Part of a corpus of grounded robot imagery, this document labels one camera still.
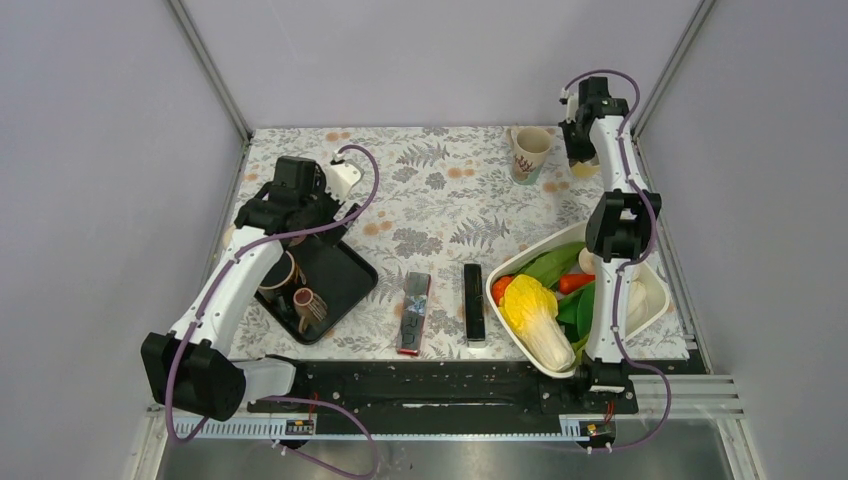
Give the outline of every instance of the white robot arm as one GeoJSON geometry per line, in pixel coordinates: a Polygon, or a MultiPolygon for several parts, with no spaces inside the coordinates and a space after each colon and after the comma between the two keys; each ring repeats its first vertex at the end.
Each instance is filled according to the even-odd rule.
{"type": "Polygon", "coordinates": [[[189,332],[191,336],[179,359],[178,379],[173,386],[174,406],[224,421],[242,402],[289,393],[295,376],[291,363],[270,357],[242,362],[226,358],[248,302],[284,252],[280,241],[260,241],[289,228],[305,227],[294,227],[304,221],[302,202],[296,202],[296,208],[287,210],[267,202],[264,197],[276,194],[278,198],[289,198],[289,195],[294,198],[309,192],[314,202],[323,203],[311,210],[314,215],[306,221],[325,224],[332,221],[332,216],[327,219],[326,215],[335,213],[361,178],[359,169],[343,161],[336,160],[322,168],[305,159],[282,157],[278,160],[275,182],[269,182],[270,186],[266,184],[257,198],[249,201],[252,204],[242,207],[240,218],[247,221],[239,222],[243,225],[233,232],[217,267],[195,301],[168,335],[151,333],[142,344],[142,359],[156,401],[164,403],[168,372],[178,345],[189,332]],[[291,217],[294,212],[298,215],[295,223],[287,221],[287,218],[294,218],[291,217]]]}
{"type": "Polygon", "coordinates": [[[629,112],[627,102],[610,96],[605,77],[581,81],[578,93],[564,91],[560,101],[566,105],[566,119],[560,125],[568,157],[571,161],[596,157],[605,191],[586,227],[586,246],[595,254],[596,295],[581,367],[590,391],[620,393],[627,375],[614,333],[621,339],[627,335],[626,299],[636,260],[645,252],[652,228],[648,207],[636,189],[649,200],[655,215],[662,201],[647,191],[633,164],[629,124],[622,124],[629,112]]]}

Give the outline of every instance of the white mug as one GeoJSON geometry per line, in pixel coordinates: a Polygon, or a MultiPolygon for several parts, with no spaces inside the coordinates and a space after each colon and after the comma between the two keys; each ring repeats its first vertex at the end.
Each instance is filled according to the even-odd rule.
{"type": "Polygon", "coordinates": [[[536,183],[551,152],[551,134],[539,127],[508,127],[506,138],[512,149],[512,179],[521,185],[536,183]]]}

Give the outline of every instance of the black tray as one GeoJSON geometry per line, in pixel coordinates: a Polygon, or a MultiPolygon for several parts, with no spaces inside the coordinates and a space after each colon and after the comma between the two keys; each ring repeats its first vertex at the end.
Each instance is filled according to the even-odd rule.
{"type": "Polygon", "coordinates": [[[299,318],[286,315],[258,292],[254,297],[288,330],[292,338],[311,345],[374,289],[377,285],[377,271],[344,242],[331,246],[310,235],[288,250],[303,270],[309,288],[327,302],[327,317],[318,325],[308,326],[301,334],[297,331],[299,318]]]}

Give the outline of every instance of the table surface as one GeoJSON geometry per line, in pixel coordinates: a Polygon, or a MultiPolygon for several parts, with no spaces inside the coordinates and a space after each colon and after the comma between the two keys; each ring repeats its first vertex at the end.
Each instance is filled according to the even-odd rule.
{"type": "MultiPolygon", "coordinates": [[[[527,246],[586,220],[603,191],[600,175],[575,178],[568,168],[562,132],[548,128],[554,148],[535,185],[510,180],[505,127],[274,128],[251,142],[233,217],[273,177],[277,157],[291,155],[329,164],[348,143],[368,148],[380,165],[380,188],[371,207],[344,241],[379,273],[373,292],[313,345],[301,345],[255,300],[238,327],[230,357],[266,354],[301,359],[396,360],[407,272],[432,276],[420,358],[520,359],[495,315],[486,311],[486,348],[465,345],[462,266],[479,263],[485,279],[527,246]]],[[[374,179],[368,160],[351,152],[363,180],[349,201],[362,202],[374,179]]],[[[648,262],[666,278],[657,254],[648,262]]],[[[674,305],[627,342],[635,358],[688,358],[674,305]]]]}

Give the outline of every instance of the gray wall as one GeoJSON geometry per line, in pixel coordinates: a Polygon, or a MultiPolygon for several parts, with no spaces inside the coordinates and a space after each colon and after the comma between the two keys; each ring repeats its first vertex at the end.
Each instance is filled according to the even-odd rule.
{"type": "Polygon", "coordinates": [[[586,70],[650,91],[698,0],[185,3],[255,128],[554,124],[586,70]]]}
{"type": "Polygon", "coordinates": [[[848,3],[719,2],[644,136],[771,479],[844,478],[848,3]]]}
{"type": "Polygon", "coordinates": [[[114,479],[240,141],[165,3],[0,6],[0,478],[114,479]]]}

